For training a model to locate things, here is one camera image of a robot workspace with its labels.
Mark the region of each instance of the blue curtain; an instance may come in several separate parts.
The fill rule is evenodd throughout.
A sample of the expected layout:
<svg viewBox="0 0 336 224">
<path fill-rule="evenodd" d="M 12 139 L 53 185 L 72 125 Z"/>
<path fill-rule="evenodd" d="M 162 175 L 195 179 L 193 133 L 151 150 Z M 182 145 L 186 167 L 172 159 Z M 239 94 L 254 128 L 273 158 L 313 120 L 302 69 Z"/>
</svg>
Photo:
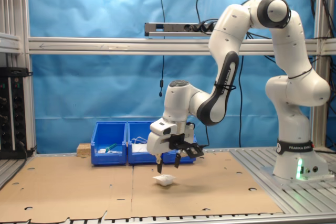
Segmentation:
<svg viewBox="0 0 336 224">
<path fill-rule="evenodd" d="M 201 20 L 218 18 L 230 4 L 245 0 L 199 0 Z M 287 0 L 313 36 L 309 0 Z M 196 0 L 163 0 L 166 22 L 198 22 Z M 145 22 L 162 22 L 160 0 L 29 0 L 34 37 L 144 38 Z M 266 30 L 254 31 L 270 36 Z M 37 150 L 74 152 L 89 143 L 96 121 L 149 121 L 161 117 L 161 56 L 33 55 Z M 217 65 L 209 56 L 166 56 L 164 91 L 177 79 L 210 92 Z M 275 146 L 278 119 L 265 84 L 283 74 L 263 56 L 246 56 L 242 73 L 242 146 Z M 209 127 L 211 147 L 237 147 L 240 93 L 229 98 L 225 119 Z M 309 108 L 304 108 L 308 115 Z M 196 137 L 205 127 L 195 118 Z"/>
</svg>

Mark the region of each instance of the green led light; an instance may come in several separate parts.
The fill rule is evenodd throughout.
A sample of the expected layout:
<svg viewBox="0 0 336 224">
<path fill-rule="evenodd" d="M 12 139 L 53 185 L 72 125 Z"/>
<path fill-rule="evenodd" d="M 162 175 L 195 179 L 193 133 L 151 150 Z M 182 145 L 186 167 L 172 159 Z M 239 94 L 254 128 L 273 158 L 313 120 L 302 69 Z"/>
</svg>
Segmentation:
<svg viewBox="0 0 336 224">
<path fill-rule="evenodd" d="M 300 179 L 300 176 L 301 176 L 301 167 L 302 167 L 302 158 L 300 158 L 299 162 L 298 162 L 298 169 L 297 169 L 297 172 L 296 172 L 296 179 Z"/>
</svg>

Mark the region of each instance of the wooden block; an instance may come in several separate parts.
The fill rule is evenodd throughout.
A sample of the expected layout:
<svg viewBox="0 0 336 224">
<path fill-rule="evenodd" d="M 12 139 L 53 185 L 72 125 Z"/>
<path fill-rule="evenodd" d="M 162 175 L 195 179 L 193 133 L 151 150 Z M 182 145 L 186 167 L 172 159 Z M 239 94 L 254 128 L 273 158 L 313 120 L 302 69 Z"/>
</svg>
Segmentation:
<svg viewBox="0 0 336 224">
<path fill-rule="evenodd" d="M 91 144 L 79 144 L 77 147 L 77 157 L 91 156 Z"/>
</svg>

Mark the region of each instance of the franka emika robot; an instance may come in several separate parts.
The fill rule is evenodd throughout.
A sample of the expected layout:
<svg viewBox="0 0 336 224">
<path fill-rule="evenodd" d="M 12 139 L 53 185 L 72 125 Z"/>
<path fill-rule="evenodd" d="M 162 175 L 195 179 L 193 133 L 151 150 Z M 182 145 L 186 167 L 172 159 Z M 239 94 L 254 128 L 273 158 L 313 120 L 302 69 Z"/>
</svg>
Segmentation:
<svg viewBox="0 0 336 224">
<path fill-rule="evenodd" d="M 193 143 L 195 125 L 188 123 L 187 117 L 196 116 L 207 126 L 223 120 L 239 65 L 239 48 L 251 27 L 270 30 L 276 64 L 287 74 L 273 77 L 266 84 L 266 95 L 279 119 L 278 156 L 273 174 L 289 181 L 332 176 L 326 161 L 313 150 L 309 120 L 299 108 L 325 104 L 330 87 L 313 69 L 300 16 L 289 9 L 285 0 L 248 0 L 225 9 L 208 44 L 218 65 L 211 94 L 187 81 L 169 84 L 163 116 L 151 124 L 147 143 L 147 150 L 156 156 L 159 173 L 162 153 L 178 150 L 175 167 L 181 156 L 203 155 L 203 146 Z"/>
</svg>

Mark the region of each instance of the blue storage bin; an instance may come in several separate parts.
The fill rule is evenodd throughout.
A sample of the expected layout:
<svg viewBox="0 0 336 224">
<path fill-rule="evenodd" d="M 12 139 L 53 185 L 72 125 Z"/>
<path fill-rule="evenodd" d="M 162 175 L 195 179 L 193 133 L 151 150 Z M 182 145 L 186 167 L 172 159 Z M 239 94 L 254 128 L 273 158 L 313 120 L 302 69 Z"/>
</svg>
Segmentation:
<svg viewBox="0 0 336 224">
<path fill-rule="evenodd" d="M 156 157 L 149 152 L 132 152 L 134 138 L 138 136 L 148 139 L 151 133 L 150 125 L 153 122 L 140 121 L 128 122 L 128 163 L 130 164 L 156 164 Z"/>
<path fill-rule="evenodd" d="M 194 135 L 194 143 L 197 142 L 196 136 Z M 162 154 L 162 160 L 164 164 L 175 164 L 177 150 L 166 152 Z M 196 159 L 189 157 L 181 157 L 180 164 L 192 164 Z"/>
<path fill-rule="evenodd" d="M 91 140 L 91 162 L 94 165 L 124 165 L 126 157 L 127 122 L 97 122 Z M 112 144 L 111 151 L 120 153 L 98 153 Z"/>
</svg>

